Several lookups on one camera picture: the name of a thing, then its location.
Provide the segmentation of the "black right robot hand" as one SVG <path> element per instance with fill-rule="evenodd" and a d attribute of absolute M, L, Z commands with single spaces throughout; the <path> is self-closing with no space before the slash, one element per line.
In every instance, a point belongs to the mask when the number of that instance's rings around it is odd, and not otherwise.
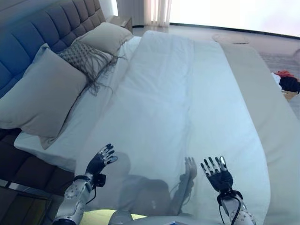
<path fill-rule="evenodd" d="M 215 157 L 204 159 L 200 166 L 212 187 L 219 193 L 225 193 L 232 189 L 233 177 L 228 171 L 225 158 Z"/>

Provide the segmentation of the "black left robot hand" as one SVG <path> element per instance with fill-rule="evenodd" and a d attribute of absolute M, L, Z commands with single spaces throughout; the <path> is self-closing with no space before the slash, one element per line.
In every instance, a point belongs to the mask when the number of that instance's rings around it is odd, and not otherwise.
<path fill-rule="evenodd" d="M 113 148 L 114 146 L 111 143 L 101 148 L 89 162 L 84 175 L 91 175 L 94 178 L 100 174 L 107 165 L 116 162 L 118 157 L 114 155 L 115 151 Z"/>

